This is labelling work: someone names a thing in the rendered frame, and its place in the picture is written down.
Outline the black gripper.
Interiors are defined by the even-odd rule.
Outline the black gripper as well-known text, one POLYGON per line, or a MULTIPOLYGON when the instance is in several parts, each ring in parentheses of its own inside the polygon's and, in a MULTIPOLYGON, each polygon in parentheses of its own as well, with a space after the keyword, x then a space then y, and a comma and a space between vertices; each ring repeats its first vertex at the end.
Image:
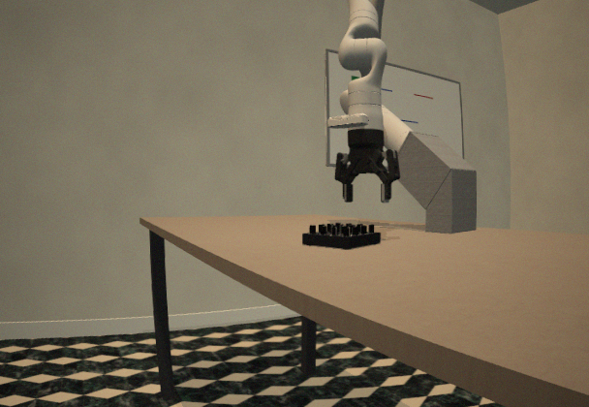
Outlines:
POLYGON ((392 149, 383 151, 384 131, 378 129, 350 130, 348 131, 348 146, 350 148, 349 154, 337 153, 334 177, 335 180, 343 184, 344 201, 346 203, 353 201, 353 184, 351 183, 356 176, 360 173, 374 173, 383 182, 381 184, 381 202, 388 203, 391 199, 391 183, 400 178, 400 171, 397 151, 392 149), (387 161, 388 170, 382 164, 384 159, 387 161), (351 164, 347 168, 349 161, 351 164))

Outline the black knob box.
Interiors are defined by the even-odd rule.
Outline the black knob box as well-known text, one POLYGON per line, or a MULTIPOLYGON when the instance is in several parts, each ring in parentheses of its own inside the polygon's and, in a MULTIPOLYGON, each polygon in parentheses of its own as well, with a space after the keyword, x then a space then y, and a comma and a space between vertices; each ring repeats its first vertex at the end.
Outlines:
POLYGON ((302 243, 309 246, 343 248, 346 250, 381 243, 381 233, 374 233, 374 225, 368 225, 367 233, 367 226, 361 226, 363 224, 356 225, 358 227, 353 227, 353 232, 352 226, 355 225, 349 223, 346 226, 341 223, 327 224, 327 230, 325 225, 319 224, 318 232, 316 232, 316 225, 310 225, 310 233, 302 235, 302 243))

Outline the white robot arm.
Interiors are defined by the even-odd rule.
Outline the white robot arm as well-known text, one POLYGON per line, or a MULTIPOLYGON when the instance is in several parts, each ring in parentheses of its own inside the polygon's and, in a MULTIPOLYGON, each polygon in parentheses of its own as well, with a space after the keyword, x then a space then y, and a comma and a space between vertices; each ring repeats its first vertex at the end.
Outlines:
POLYGON ((398 153, 413 130, 382 105, 381 85, 388 56, 381 40, 385 0, 372 0, 372 4, 368 0, 348 0, 348 4, 349 29, 340 44, 338 59, 346 70, 363 71, 361 78, 352 80, 340 95, 341 108, 347 115, 330 117, 327 127, 383 130, 384 147, 398 153))

